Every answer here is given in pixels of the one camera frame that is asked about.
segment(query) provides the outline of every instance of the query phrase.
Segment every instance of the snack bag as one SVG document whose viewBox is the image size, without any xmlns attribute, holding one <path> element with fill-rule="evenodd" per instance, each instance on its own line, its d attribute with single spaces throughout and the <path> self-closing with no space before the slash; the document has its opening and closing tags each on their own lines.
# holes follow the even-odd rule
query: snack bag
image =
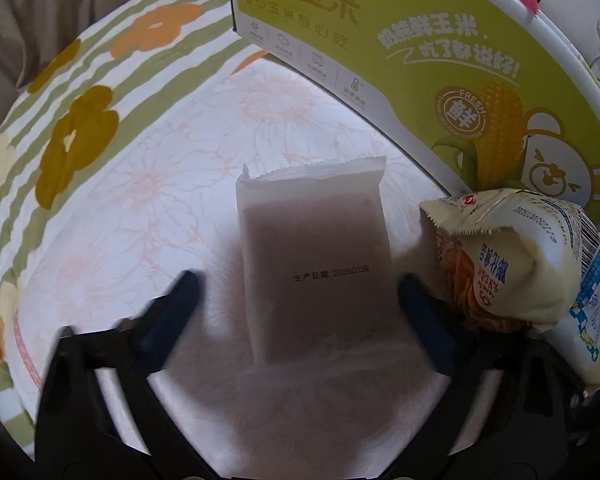
<svg viewBox="0 0 600 480">
<path fill-rule="evenodd" d="M 494 189 L 420 207 L 469 324 L 543 332 L 587 384 L 600 384 L 600 239 L 579 206 Z"/>
<path fill-rule="evenodd" d="M 236 183 L 254 368 L 283 388 L 407 358 L 379 184 L 384 157 Z"/>
</svg>

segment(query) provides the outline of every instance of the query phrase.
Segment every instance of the corn cob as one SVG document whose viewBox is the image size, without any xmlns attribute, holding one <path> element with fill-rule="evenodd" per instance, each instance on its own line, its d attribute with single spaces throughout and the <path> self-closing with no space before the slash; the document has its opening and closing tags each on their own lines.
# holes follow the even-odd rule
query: corn cob
<svg viewBox="0 0 600 480">
<path fill-rule="evenodd" d="M 518 94 L 501 83 L 482 88 L 489 124 L 474 140 L 478 158 L 479 190 L 493 189 L 520 160 L 525 136 L 524 113 Z"/>
</svg>

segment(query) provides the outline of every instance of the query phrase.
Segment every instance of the clear plastic bag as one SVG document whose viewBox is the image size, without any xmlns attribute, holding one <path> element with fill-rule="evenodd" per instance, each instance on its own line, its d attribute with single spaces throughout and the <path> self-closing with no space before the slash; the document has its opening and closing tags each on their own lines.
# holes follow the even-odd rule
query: clear plastic bag
<svg viewBox="0 0 600 480">
<path fill-rule="evenodd" d="M 254 369 L 238 386 L 287 387 L 408 355 L 379 184 L 384 157 L 236 183 Z"/>
</svg>

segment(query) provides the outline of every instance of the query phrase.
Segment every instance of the round brown badge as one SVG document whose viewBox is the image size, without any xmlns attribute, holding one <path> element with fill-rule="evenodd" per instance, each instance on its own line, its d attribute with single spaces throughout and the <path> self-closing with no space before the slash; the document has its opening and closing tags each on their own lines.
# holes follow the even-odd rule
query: round brown badge
<svg viewBox="0 0 600 480">
<path fill-rule="evenodd" d="M 460 86 L 447 86 L 436 95 L 436 115 L 452 134 L 477 139 L 487 130 L 488 114 L 481 99 Z"/>
</svg>

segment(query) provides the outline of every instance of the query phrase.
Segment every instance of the red trim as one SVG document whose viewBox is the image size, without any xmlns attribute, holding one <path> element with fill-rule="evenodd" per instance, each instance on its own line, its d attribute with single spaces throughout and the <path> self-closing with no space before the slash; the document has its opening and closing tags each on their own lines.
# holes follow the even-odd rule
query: red trim
<svg viewBox="0 0 600 480">
<path fill-rule="evenodd" d="M 31 360 L 29 352 L 27 352 L 26 346 L 24 345 L 22 333 L 20 332 L 20 325 L 18 323 L 18 311 L 16 311 L 15 315 L 13 316 L 13 335 L 16 338 L 16 346 L 18 347 L 18 352 L 20 352 L 22 362 L 24 362 L 27 372 L 29 372 L 29 376 L 36 385 L 36 388 L 40 389 L 40 386 L 42 386 L 42 380 L 40 379 L 38 371 Z"/>
</svg>

